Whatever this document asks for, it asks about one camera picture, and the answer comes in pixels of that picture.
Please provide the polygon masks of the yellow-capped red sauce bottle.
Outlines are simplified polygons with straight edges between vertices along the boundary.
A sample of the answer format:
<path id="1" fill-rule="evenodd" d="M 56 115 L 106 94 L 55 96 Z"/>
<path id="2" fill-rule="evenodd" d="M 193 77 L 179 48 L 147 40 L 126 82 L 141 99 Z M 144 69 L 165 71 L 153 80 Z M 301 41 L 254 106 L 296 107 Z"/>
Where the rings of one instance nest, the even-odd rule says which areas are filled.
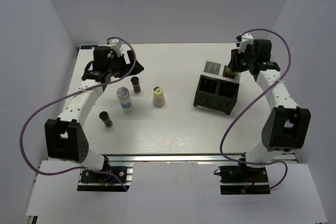
<path id="1" fill-rule="evenodd" d="M 223 76 L 226 78 L 230 78 L 230 79 L 235 79 L 236 78 L 236 72 L 232 72 L 232 70 L 230 68 L 226 68 Z"/>

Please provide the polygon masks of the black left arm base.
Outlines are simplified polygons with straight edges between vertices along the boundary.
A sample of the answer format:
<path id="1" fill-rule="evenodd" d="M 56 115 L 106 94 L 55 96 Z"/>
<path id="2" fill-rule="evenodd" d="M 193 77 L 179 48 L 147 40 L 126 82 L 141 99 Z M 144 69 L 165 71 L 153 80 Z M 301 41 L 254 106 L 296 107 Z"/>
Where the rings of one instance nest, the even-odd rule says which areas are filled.
<path id="1" fill-rule="evenodd" d="M 129 189 L 132 181 L 133 165 L 123 162 L 114 162 L 104 157 L 104 172 L 95 173 L 89 169 L 81 170 L 77 191 L 85 192 L 121 192 Z"/>

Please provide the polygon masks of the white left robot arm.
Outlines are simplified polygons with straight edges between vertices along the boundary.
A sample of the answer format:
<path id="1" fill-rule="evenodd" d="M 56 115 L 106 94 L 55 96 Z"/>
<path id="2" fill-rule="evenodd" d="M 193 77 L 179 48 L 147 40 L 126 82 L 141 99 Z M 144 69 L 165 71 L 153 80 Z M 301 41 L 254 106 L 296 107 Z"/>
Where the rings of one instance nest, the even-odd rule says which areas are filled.
<path id="1" fill-rule="evenodd" d="M 103 155 L 90 149 L 83 125 L 112 78 L 121 80 L 143 70 L 132 49 L 123 54 L 117 46 L 96 47 L 93 60 L 84 69 L 77 93 L 56 119 L 45 123 L 48 156 L 93 169 L 93 176 L 98 181 L 108 180 L 111 168 L 106 165 Z"/>

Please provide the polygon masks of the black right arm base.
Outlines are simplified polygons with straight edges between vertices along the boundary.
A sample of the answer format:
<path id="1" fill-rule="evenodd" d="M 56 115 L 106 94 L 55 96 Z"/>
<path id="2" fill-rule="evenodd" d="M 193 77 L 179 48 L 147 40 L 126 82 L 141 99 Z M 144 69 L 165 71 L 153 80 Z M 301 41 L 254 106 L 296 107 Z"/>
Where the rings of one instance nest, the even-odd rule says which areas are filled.
<path id="1" fill-rule="evenodd" d="M 246 164 L 232 162 L 223 157 L 213 160 L 217 164 L 214 175 L 219 177 L 222 195 L 266 195 L 270 194 L 265 167 L 252 168 Z"/>

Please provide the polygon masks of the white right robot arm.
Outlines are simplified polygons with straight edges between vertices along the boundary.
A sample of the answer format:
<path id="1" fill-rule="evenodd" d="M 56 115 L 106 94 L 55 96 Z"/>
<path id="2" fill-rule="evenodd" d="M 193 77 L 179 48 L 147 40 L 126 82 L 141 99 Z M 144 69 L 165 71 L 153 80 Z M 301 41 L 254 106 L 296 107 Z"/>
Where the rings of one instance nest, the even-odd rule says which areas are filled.
<path id="1" fill-rule="evenodd" d="M 237 168 L 238 177 L 245 182 L 255 177 L 255 168 L 265 166 L 282 153 L 301 149 L 311 119 L 310 111 L 293 100 L 282 82 L 280 67 L 270 60 L 271 47 L 269 40 L 243 38 L 238 49 L 232 50 L 228 65 L 233 72 L 250 72 L 270 108 L 261 141 L 245 154 L 246 163 Z"/>

